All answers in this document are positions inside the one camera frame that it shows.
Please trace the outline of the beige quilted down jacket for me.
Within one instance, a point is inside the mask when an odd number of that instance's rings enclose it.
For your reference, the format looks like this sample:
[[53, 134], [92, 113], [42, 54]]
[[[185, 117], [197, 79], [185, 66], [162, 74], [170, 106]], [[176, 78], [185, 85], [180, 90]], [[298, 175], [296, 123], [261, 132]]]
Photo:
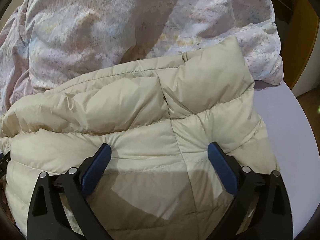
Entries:
[[208, 160], [217, 142], [254, 172], [279, 165], [253, 106], [238, 41], [119, 64], [16, 101], [1, 116], [5, 195], [22, 233], [39, 174], [112, 158], [88, 204], [114, 239], [205, 239], [233, 197]]

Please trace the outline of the lavender bed sheet mattress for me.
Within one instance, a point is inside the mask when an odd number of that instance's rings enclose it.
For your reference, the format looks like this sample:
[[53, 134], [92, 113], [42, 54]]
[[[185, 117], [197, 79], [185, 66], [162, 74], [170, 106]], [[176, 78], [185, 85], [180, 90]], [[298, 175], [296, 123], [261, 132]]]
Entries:
[[319, 205], [319, 152], [310, 123], [286, 83], [255, 83], [254, 105], [263, 118], [289, 195], [293, 236], [310, 239]]

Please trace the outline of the pink floral duvet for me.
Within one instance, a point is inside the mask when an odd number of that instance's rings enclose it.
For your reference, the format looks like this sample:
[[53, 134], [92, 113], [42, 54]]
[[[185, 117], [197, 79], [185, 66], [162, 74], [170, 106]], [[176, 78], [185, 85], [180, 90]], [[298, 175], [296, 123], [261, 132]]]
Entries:
[[21, 97], [116, 64], [235, 36], [255, 80], [281, 83], [271, 0], [23, 0], [1, 30], [1, 113]]

